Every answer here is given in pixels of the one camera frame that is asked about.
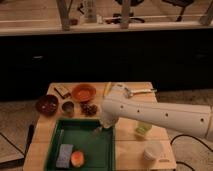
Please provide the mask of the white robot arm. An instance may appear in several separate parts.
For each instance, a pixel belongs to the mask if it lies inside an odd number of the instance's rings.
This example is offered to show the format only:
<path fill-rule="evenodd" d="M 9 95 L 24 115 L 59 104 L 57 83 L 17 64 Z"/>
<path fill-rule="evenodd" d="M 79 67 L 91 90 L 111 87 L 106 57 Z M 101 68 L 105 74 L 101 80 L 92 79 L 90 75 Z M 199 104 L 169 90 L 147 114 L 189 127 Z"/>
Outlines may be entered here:
<path fill-rule="evenodd" d="M 120 118 L 146 122 L 213 142 L 213 107 L 135 101 L 129 87 L 116 83 L 101 103 L 100 124 L 114 126 Z"/>

